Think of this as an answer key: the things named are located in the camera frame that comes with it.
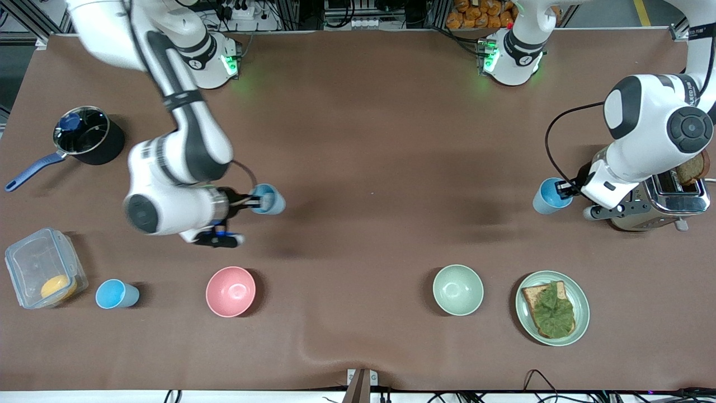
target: pot handle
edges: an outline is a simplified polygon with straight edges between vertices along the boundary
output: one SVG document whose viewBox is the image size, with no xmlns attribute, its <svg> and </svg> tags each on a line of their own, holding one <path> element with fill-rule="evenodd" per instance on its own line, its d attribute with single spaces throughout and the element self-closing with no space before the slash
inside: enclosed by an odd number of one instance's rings
<svg viewBox="0 0 716 403">
<path fill-rule="evenodd" d="M 64 157 L 66 157 L 67 154 L 63 153 L 62 151 L 57 151 L 56 153 L 52 153 L 48 156 L 44 156 L 40 158 L 39 160 L 32 163 L 32 165 L 28 168 L 22 171 L 18 176 L 15 176 L 15 179 L 11 180 L 7 185 L 5 185 L 5 191 L 13 191 L 20 187 L 23 183 L 27 181 L 27 179 L 30 179 L 40 171 L 40 169 L 43 169 L 45 166 L 52 165 L 53 163 L 63 162 Z"/>
</svg>

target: yellow floor line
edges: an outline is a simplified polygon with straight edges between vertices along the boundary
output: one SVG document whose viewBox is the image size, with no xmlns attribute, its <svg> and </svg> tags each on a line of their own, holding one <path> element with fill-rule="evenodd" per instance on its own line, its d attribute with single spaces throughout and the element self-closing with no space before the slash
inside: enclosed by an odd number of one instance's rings
<svg viewBox="0 0 716 403">
<path fill-rule="evenodd" d="M 644 7 L 644 0 L 634 0 L 634 7 L 637 8 L 637 14 L 639 15 L 639 21 L 642 23 L 642 27 L 650 27 L 652 22 L 649 20 L 647 8 Z"/>
</svg>

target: plastic food container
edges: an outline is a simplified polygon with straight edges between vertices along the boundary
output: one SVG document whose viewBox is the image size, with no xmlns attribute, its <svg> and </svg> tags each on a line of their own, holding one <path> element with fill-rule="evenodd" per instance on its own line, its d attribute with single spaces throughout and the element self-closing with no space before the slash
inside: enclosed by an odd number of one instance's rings
<svg viewBox="0 0 716 403">
<path fill-rule="evenodd" d="M 87 288 L 87 276 L 72 242 L 43 228 L 5 250 L 17 302 L 26 309 L 52 307 Z"/>
</svg>

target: table surface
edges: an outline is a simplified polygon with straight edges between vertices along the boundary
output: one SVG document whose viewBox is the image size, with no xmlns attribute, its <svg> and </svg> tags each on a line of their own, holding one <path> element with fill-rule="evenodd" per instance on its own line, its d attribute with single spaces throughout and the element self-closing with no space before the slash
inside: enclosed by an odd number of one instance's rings
<svg viewBox="0 0 716 403">
<path fill-rule="evenodd" d="M 213 250 L 125 220 L 129 145 L 174 128 L 149 79 L 51 38 L 2 138 L 3 181 L 52 152 L 55 122 L 78 105 L 114 115 L 128 145 L 107 165 L 69 160 L 0 194 L 3 250 L 53 227 L 89 277 L 60 307 L 24 310 L 2 275 L 0 389 L 303 389 L 344 383 L 355 367 L 395 389 L 520 389 L 532 368 L 558 389 L 712 383 L 711 211 L 686 233 L 630 234 L 582 219 L 584 200 L 549 217 L 531 208 L 555 176 L 549 121 L 626 75 L 680 71 L 686 45 L 666 31 L 571 31 L 548 48 L 529 83 L 503 87 L 433 32 L 256 36 L 241 78 L 205 96 L 236 158 L 287 208 L 242 212 L 231 224 L 246 244 Z M 573 173 L 609 141 L 599 109 L 565 117 L 552 137 Z M 250 187 L 239 169 L 217 183 Z M 433 276 L 452 263 L 485 284 L 467 317 L 432 300 Z M 229 265 L 256 276 L 258 299 L 225 319 L 204 290 Z M 515 318 L 516 286 L 537 270 L 564 272 L 589 299 L 574 345 L 536 343 Z M 109 278 L 139 284 L 136 308 L 95 305 Z"/>
</svg>

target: black pot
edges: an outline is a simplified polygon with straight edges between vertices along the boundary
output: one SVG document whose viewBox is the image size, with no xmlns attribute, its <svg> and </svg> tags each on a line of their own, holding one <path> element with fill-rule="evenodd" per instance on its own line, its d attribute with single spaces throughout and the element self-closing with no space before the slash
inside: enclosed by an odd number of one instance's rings
<svg viewBox="0 0 716 403">
<path fill-rule="evenodd" d="M 35 161 L 5 185 L 13 191 L 41 169 L 73 156 L 89 165 L 102 165 L 117 158 L 125 146 L 125 133 L 106 113 L 94 106 L 80 106 L 65 113 L 54 128 L 52 141 L 57 152 Z"/>
</svg>

